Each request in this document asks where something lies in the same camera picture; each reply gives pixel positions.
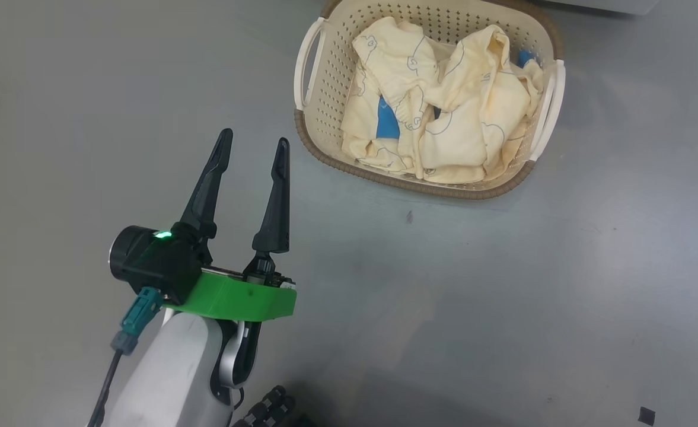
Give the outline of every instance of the green plastic part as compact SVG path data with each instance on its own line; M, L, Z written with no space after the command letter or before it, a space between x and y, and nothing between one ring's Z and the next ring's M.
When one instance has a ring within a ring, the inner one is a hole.
M268 321L291 316L296 303L294 289L262 286L202 271L185 304L165 306L205 318Z

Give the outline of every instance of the brown basket rim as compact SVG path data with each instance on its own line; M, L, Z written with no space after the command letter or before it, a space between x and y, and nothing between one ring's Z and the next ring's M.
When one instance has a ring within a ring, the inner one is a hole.
M328 19L333 10L337 8L338 4L342 0L328 0L324 7L322 7L321 17ZM549 35L549 40L552 41L552 48L554 49L554 59L564 59L565 58L565 43L560 35L560 30L557 29L557 25L549 18L549 16L541 10L536 5L526 2L525 0L482 0L483 2L494 3L495 5L501 5L506 8L515 9L516 11L521 11L527 15L530 15L544 27L547 34Z
M317 147L309 133L306 130L306 118L304 112L299 109L294 110L294 121L297 126L297 132L299 133L299 138L301 138L302 143L306 147L309 154L316 157L317 160L329 165L329 167L337 168L340 171L349 173L354 176L359 176L359 178L367 179L368 181L378 182L378 184L384 184L385 186L396 187L397 189L409 190L412 192L424 193L427 195L435 195L441 197L454 197L465 200L485 200L492 197L498 197L504 193L515 189L520 182L527 178L528 174L533 171L533 167L536 164L534 160L527 160L523 163L522 168L517 174L505 182L501 186L494 187L490 190L464 190L464 189L452 189L451 187L439 187L432 186L431 184L422 184L421 182L405 181L404 179L395 178L393 176L381 175L379 173L364 170L364 168L357 167L356 165L351 165L346 162L341 162L341 160L333 159L333 157L325 154L321 149Z

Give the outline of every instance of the gray floor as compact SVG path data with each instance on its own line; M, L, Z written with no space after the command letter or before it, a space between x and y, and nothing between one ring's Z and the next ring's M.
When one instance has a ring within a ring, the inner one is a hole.
M560 122L482 203L313 159L292 67L321 1L262 3L0 2L0 426L85 424L132 300L110 243L180 216L226 126L222 267L250 259L275 143L294 142L276 261L297 314L264 328L249 397L286 384L335 426L634 426L639 406L698 425L698 1L550 11Z

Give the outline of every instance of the black square marker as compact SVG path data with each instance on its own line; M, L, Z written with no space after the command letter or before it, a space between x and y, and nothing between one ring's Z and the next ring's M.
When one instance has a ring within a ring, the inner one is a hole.
M644 406L642 406L641 409L639 410L639 421L643 422L644 424L654 425L655 424L655 411L648 410L647 408L644 408Z

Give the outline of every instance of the teal connector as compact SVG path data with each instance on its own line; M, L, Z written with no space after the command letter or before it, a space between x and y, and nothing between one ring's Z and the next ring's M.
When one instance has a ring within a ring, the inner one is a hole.
M132 303L132 307L119 324L122 330L114 336L111 347L115 351L123 352L125 356L130 356L135 346L138 345L138 337L148 322L159 313L162 303L164 303L164 296L159 289L148 286L141 289L135 302Z

